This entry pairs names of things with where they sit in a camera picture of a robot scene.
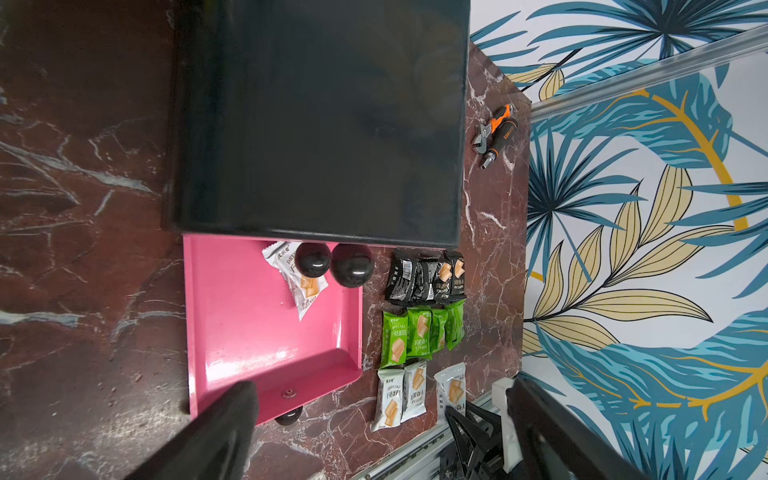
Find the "pink tray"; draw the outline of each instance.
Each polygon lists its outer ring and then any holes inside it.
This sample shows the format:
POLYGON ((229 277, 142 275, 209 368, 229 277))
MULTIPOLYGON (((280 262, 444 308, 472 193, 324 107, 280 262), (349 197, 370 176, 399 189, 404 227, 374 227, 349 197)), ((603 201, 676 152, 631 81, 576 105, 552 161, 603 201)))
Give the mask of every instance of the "pink tray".
POLYGON ((184 235, 192 418, 240 380, 256 383, 259 425, 362 374, 362 288, 327 273, 328 288, 300 322, 261 253, 274 241, 184 235))

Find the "white snack package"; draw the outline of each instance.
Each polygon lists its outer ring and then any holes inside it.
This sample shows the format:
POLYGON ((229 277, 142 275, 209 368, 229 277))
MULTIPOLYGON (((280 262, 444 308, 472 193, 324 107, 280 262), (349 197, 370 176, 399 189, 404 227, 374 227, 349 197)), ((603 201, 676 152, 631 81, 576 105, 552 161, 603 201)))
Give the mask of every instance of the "white snack package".
POLYGON ((403 385, 402 418, 400 422, 410 420, 427 412, 424 403, 427 394, 427 361, 421 360, 406 365, 406 380, 403 385))
POLYGON ((308 278, 302 275, 296 268, 296 249, 301 242, 277 242, 269 245, 261 253, 269 265, 274 266, 283 275, 288 283, 293 301, 299 309, 299 321, 310 309, 320 292, 328 287, 325 275, 317 278, 308 278))
POLYGON ((379 370, 379 404, 371 432, 400 426, 402 415, 402 378, 405 370, 379 370))
POLYGON ((466 365, 457 363, 435 374, 437 383, 437 421, 445 422, 445 407, 450 405, 462 415, 467 411, 466 365))

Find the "yellow leaf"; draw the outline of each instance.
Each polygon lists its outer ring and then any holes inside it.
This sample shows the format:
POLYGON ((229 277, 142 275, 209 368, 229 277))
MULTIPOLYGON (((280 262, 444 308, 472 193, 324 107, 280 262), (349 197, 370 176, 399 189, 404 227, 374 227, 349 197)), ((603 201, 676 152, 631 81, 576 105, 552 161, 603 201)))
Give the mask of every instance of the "yellow leaf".
POLYGON ((587 267, 587 272, 591 280, 584 275, 584 269, 581 268, 581 264, 578 262, 578 258, 574 255, 571 260, 571 268, 568 270, 568 299, 565 300, 565 306, 563 310, 566 310, 569 306, 576 303, 578 297, 584 294, 589 288, 589 284, 600 272, 601 261, 601 249, 600 239, 602 238, 603 226, 592 230, 592 233, 587 235, 587 238, 581 242, 578 246, 579 256, 584 262, 584 266, 587 267))
POLYGON ((650 210, 648 225, 643 230, 640 238, 640 246, 650 243, 664 236, 672 229, 669 222, 676 222, 683 218, 690 206, 690 200, 694 197, 691 190, 683 190, 680 187, 690 187, 688 170, 667 165, 659 180, 656 189, 654 207, 650 210))
POLYGON ((549 256, 547 281, 533 311, 534 318, 542 317, 554 310, 563 296, 563 271, 560 268, 560 249, 562 246, 562 242, 558 243, 552 251, 552 255, 549 256))
POLYGON ((656 276, 662 273, 670 272, 687 262, 693 255, 703 247, 684 243, 682 240, 691 238, 711 237, 723 233, 732 232, 733 227, 724 225, 713 225, 711 227, 701 227, 688 230, 680 235, 670 238, 653 250, 646 253, 633 266, 625 270, 616 278, 609 279, 605 286, 613 286, 619 282, 629 280, 630 278, 643 278, 645 276, 656 276))
POLYGON ((542 75, 547 74, 547 72, 549 72, 555 65, 556 64, 554 63, 545 63, 530 71, 507 75, 507 78, 512 80, 514 83, 531 83, 542 75))
POLYGON ((615 290, 598 293, 577 307, 622 322, 654 316, 682 315, 712 321, 696 303, 660 290, 615 290))
POLYGON ((538 334, 528 329, 523 329, 523 353, 536 353, 541 351, 541 343, 538 334))
POLYGON ((554 97, 554 94, 560 90, 560 87, 562 87, 564 83, 565 76, 563 75, 563 71, 560 69, 553 71, 552 74, 549 75, 547 81, 544 82, 544 84, 541 86, 541 89, 538 91, 539 99, 546 100, 548 98, 554 97))
MULTIPOLYGON (((632 190, 633 195, 637 195, 640 184, 632 190)), ((621 270, 621 267, 629 261, 635 250, 637 242, 640 240, 640 208, 637 202, 627 202, 621 206, 619 214, 616 216, 616 224, 623 228, 619 230, 614 228, 611 232, 611 275, 621 270)))
POLYGON ((618 343, 600 323, 583 316, 556 316, 541 320, 538 325, 546 333, 559 340, 567 340, 576 345, 601 349, 604 346, 618 343))

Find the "black snack package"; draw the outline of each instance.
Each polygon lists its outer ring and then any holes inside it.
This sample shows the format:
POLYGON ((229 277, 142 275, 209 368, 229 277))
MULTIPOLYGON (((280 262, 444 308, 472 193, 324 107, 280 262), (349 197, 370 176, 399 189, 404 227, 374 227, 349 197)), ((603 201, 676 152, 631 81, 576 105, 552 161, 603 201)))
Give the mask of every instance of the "black snack package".
POLYGON ((413 267, 416 261, 408 254, 395 250, 389 268, 389 280, 384 295, 395 305, 406 305, 413 293, 413 267))
POLYGON ((435 276, 432 279, 432 288, 435 291, 435 303, 447 303, 451 295, 451 278, 453 277, 453 265, 448 257, 437 259, 435 276))
POLYGON ((435 279, 438 263, 438 259, 429 257, 420 257, 419 261, 416 262, 413 294, 411 295, 412 305, 433 303, 435 289, 432 283, 435 279))
POLYGON ((446 252, 445 257, 451 263, 453 275, 451 276, 450 299, 453 302, 466 298, 464 294, 464 279, 466 277, 464 270, 464 256, 459 252, 446 252))
POLYGON ((411 304, 422 302, 429 292, 429 280, 424 273, 424 263, 420 260, 414 260, 413 292, 411 293, 411 298, 408 299, 411 304))

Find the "orange wrench handle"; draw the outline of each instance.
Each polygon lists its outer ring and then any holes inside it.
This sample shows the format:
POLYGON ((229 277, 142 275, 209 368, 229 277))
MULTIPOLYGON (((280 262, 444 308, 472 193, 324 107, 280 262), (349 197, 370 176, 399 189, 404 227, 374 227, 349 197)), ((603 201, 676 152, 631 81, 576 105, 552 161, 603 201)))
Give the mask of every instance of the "orange wrench handle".
POLYGON ((495 132, 504 120, 512 116, 511 105, 506 104, 491 117, 491 133, 495 132))

